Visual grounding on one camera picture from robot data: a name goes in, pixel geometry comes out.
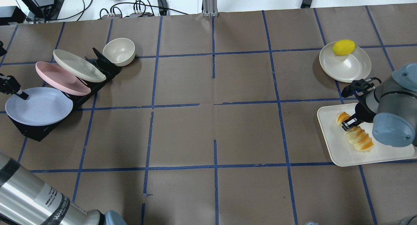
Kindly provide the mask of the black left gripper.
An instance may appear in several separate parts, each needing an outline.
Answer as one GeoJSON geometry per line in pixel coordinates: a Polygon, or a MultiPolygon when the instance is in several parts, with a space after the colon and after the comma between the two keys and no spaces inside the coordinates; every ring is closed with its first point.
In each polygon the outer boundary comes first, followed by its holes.
{"type": "MultiPolygon", "coordinates": [[[[0,41],[0,56],[4,56],[7,51],[4,49],[4,44],[0,41]]],[[[29,95],[21,90],[20,83],[16,80],[15,77],[5,76],[0,74],[0,91],[5,94],[16,94],[21,99],[28,99],[29,95]]]]}

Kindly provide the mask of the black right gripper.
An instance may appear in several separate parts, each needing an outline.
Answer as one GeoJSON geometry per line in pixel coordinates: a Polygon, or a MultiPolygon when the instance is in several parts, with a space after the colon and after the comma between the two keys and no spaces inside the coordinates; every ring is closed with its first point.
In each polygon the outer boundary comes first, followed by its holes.
{"type": "Polygon", "coordinates": [[[341,127],[344,131],[349,131],[353,127],[359,125],[359,121],[366,123],[373,123],[376,113],[371,111],[367,106],[357,103],[355,106],[355,114],[341,123],[341,127]]]}

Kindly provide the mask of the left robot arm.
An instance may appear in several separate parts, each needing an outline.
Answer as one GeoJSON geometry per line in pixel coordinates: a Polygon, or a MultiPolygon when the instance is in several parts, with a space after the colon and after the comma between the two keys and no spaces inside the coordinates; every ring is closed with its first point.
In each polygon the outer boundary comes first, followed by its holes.
{"type": "MultiPolygon", "coordinates": [[[[65,50],[53,51],[55,63],[37,62],[38,75],[50,87],[21,89],[15,77],[1,75],[1,92],[11,97],[5,111],[19,131],[40,141],[75,108],[121,72],[93,48],[96,61],[65,50]]],[[[116,211],[85,211],[69,197],[1,153],[1,220],[20,225],[125,225],[116,211]]]]}

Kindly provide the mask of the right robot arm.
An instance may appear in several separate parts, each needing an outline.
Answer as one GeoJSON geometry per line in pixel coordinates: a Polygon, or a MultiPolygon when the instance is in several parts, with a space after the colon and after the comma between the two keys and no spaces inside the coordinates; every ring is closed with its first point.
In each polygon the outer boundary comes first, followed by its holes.
{"type": "Polygon", "coordinates": [[[353,80],[341,95],[355,96],[355,113],[341,123],[351,130],[361,123],[372,123],[372,135],[392,147],[416,145],[417,133],[417,65],[408,63],[392,72],[375,86],[377,77],[353,80]]]}

